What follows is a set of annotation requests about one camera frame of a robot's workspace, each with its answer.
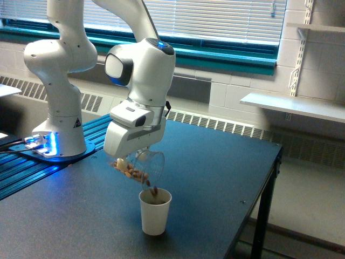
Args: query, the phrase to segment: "teal window sill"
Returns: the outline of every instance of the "teal window sill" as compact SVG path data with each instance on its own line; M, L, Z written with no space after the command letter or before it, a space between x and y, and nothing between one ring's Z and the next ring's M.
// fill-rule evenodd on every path
M135 42L134 39L108 36L98 33L87 33L89 40L97 51L107 53L114 45ZM40 39L58 39L58 32L0 27L0 40L28 43ZM198 70L217 72L245 72L272 76L277 64L277 53L255 53L241 50L222 50L212 47L195 47L179 43L171 43L176 51L176 63Z

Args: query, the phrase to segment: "table leg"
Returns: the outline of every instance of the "table leg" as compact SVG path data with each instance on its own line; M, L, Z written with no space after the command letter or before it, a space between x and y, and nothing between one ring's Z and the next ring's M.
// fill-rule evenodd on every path
M265 189L261 195L257 225L255 229L253 247L251 252L251 259L261 258L261 254L263 252L266 227L268 223L268 217L270 215L275 179L277 178L277 175L279 173L279 166L280 159L278 158L274 164L268 183L266 184Z

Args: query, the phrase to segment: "window blinds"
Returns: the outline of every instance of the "window blinds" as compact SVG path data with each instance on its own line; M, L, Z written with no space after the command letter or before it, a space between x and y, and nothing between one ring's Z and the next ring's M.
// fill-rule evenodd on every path
M287 0L144 0L161 35L278 45ZM130 31L85 0L85 27ZM47 22L46 0L0 0L0 17Z

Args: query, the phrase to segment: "window frame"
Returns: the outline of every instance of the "window frame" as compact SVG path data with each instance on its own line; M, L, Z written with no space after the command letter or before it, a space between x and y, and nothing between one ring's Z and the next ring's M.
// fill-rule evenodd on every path
M60 37L50 23L1 19L0 40L29 43L39 39ZM113 46L135 42L130 32L85 29L99 54ZM197 70L229 73L231 71L273 76L277 65L279 45L260 45L216 40L162 36L176 51L176 65Z

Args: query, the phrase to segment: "white paper cup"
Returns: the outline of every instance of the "white paper cup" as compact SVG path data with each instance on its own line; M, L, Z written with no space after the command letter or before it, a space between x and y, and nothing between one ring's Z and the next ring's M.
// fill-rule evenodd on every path
M171 194L167 190L158 188L158 194L154 198L150 190L143 190L139 194L139 200L142 231L151 236L163 234L167 225Z

